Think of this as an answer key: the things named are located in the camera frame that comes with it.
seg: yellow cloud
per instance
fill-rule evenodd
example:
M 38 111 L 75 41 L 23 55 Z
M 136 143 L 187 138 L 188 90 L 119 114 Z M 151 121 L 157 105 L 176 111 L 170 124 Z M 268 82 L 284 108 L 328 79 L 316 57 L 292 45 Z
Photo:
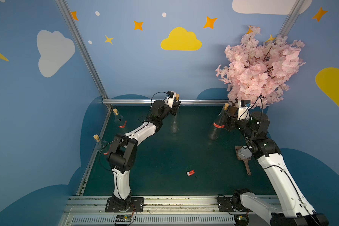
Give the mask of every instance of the yellow cloud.
M 173 29 L 168 38 L 163 39 L 161 48 L 164 50 L 183 50 L 194 51 L 201 48 L 202 43 L 196 38 L 196 34 L 192 31 L 186 31 L 182 27 Z
M 339 69 L 324 68 L 316 75 L 315 81 L 321 91 L 339 106 Z

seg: red label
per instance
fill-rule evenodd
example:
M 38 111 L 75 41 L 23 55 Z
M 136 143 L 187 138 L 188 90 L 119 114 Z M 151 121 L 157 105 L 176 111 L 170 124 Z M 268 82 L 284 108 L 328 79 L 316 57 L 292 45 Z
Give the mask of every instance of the red label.
M 218 125 L 218 124 L 216 124 L 216 123 L 214 123 L 214 126 L 217 127 L 217 128 L 223 128 L 223 127 L 225 127 L 224 125 Z
M 127 124 L 127 120 L 124 122 L 124 125 L 120 125 L 119 128 L 124 128 L 126 124 Z

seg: metal vent grille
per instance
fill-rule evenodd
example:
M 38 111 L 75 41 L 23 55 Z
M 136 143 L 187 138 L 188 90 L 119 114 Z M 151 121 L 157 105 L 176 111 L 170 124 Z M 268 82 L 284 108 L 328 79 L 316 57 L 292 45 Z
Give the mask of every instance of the metal vent grille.
M 158 216 L 137 216 L 133 224 L 234 224 L 232 215 L 158 215 Z
M 76 215 L 71 225 L 114 225 L 113 216 Z M 137 215 L 133 224 L 234 224 L 232 215 Z
M 103 225 L 114 224 L 114 217 L 99 215 L 76 215 L 73 217 L 71 225 Z

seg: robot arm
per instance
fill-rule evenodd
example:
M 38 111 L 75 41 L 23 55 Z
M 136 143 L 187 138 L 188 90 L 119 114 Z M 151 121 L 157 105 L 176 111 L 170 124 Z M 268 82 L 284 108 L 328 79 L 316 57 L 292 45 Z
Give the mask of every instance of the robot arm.
M 156 100 L 151 108 L 151 115 L 141 126 L 133 131 L 118 133 L 109 148 L 108 161 L 114 175 L 113 201 L 120 211 L 126 212 L 131 204 L 129 171 L 136 160 L 137 146 L 152 136 L 162 126 L 162 120 L 169 114 L 176 115 L 181 101 L 176 100 L 176 93 L 167 92 L 165 100 Z
M 270 124 L 267 115 L 261 112 L 249 115 L 248 109 L 249 101 L 239 102 L 239 114 L 229 115 L 225 128 L 239 129 L 244 135 L 253 157 L 266 172 L 282 210 L 260 200 L 247 189 L 235 191 L 232 206 L 240 211 L 252 210 L 271 226 L 328 225 L 325 215 L 316 213 L 298 188 L 285 165 L 279 147 L 267 137 Z

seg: black wire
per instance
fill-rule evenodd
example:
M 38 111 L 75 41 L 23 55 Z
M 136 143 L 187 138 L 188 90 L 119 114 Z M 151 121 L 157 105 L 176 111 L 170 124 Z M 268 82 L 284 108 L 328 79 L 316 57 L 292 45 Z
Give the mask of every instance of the black wire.
M 146 115 L 145 120 L 148 118 L 148 114 L 149 114 L 150 111 L 151 111 L 151 109 L 149 109 L 149 111 L 147 112 L 147 115 Z M 140 116 L 140 117 L 138 118 L 138 121 L 140 121 L 141 123 L 145 122 L 145 120 L 143 120 L 143 121 L 140 120 L 140 118 L 143 117 L 143 116 L 144 116 L 144 115 L 142 115 L 142 116 Z
M 157 92 L 157 93 L 166 93 L 166 92 Z M 156 95 L 157 93 L 155 93 L 154 95 Z M 151 108 L 152 108 L 152 99 L 153 99 L 154 95 L 153 95 L 152 98 L 151 98 Z M 167 95 L 167 93 L 166 93 L 166 95 Z M 165 98 L 165 99 L 166 99 L 166 98 Z
M 251 109 L 253 106 L 255 106 L 255 104 L 256 104 L 256 102 L 257 102 L 257 100 L 258 100 L 259 98 L 261 99 L 261 96 L 258 97 L 258 98 L 256 99 L 255 103 L 254 103 L 251 107 L 248 107 L 248 108 L 240 115 L 239 119 L 241 119 L 242 115 L 243 115 L 245 112 L 247 112 L 249 109 Z
M 262 112 L 263 112 L 262 98 L 260 98 L 260 100 L 261 100 L 261 116 L 260 116 L 259 120 L 261 119 L 261 117 L 262 117 Z
M 136 217 L 137 217 L 137 210 L 136 210 L 136 207 L 133 205 L 133 208 L 134 208 L 134 211 L 136 212 L 136 215 L 134 216 L 134 219 L 133 221 L 130 223 L 130 224 L 127 224 L 127 226 L 130 226 L 135 220 L 136 220 Z
M 315 222 L 318 226 L 320 226 L 320 224 L 314 219 L 314 217 L 310 214 L 310 212 L 308 211 L 308 209 L 305 207 L 305 205 L 304 205 L 302 199 L 300 198 L 300 195 L 299 195 L 299 193 L 298 193 L 298 190 L 296 189 L 296 187 L 295 187 L 294 183 L 292 182 L 290 176 L 285 172 L 285 170 L 284 170 L 283 168 L 281 168 L 280 166 L 277 166 L 277 165 L 271 165 L 271 166 L 268 166 L 268 167 L 266 167 L 266 168 L 262 168 L 262 167 L 260 168 L 258 165 L 256 165 L 256 166 L 257 166 L 259 169 L 264 169 L 264 170 L 265 170 L 265 169 L 268 169 L 268 168 L 270 168 L 270 167 L 273 167 L 273 166 L 276 166 L 276 167 L 280 168 L 280 169 L 282 170 L 282 172 L 285 173 L 286 176 L 289 178 L 289 180 L 290 180 L 292 186 L 294 187 L 294 190 L 295 190 L 296 194 L 297 194 L 298 197 L 299 197 L 299 201 L 303 204 L 303 207 L 304 207 L 304 209 L 306 210 L 306 212 L 308 212 L 308 214 L 311 216 L 311 218 L 314 220 L 314 222 Z

